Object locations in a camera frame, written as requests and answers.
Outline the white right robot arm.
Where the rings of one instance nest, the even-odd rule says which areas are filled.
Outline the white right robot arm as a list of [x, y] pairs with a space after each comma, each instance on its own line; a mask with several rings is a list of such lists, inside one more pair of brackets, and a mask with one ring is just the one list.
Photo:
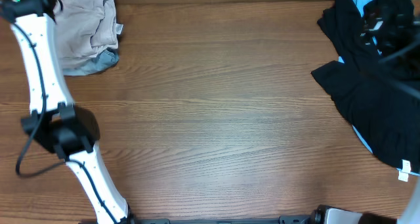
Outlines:
[[[403, 65], [419, 68], [419, 15], [408, 5], [391, 4], [376, 5], [364, 11], [364, 25], [361, 36], [374, 37], [376, 47], [382, 55], [378, 65], [382, 69], [366, 70], [367, 75], [419, 100], [419, 90], [396, 79], [384, 71], [385, 66]], [[419, 223], [419, 178], [412, 197], [402, 216], [396, 223]]]

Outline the beige cotton shorts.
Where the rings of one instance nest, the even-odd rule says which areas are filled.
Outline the beige cotton shorts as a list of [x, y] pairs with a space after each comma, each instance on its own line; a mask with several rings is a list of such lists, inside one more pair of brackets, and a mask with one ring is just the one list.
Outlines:
[[108, 48], [118, 51], [123, 25], [116, 14], [114, 0], [58, 0], [54, 15], [60, 67], [77, 67]]

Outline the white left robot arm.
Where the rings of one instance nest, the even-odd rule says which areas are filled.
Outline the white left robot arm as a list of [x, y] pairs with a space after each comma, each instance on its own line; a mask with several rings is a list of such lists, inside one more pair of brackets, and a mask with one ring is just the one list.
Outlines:
[[28, 140], [16, 162], [21, 178], [32, 178], [57, 167], [22, 173], [20, 166], [32, 141], [56, 154], [78, 178], [97, 223], [134, 223], [99, 148], [100, 131], [94, 114], [75, 104], [59, 66], [54, 8], [60, 0], [1, 0], [1, 17], [10, 23], [20, 46], [30, 90], [30, 114], [21, 119]]

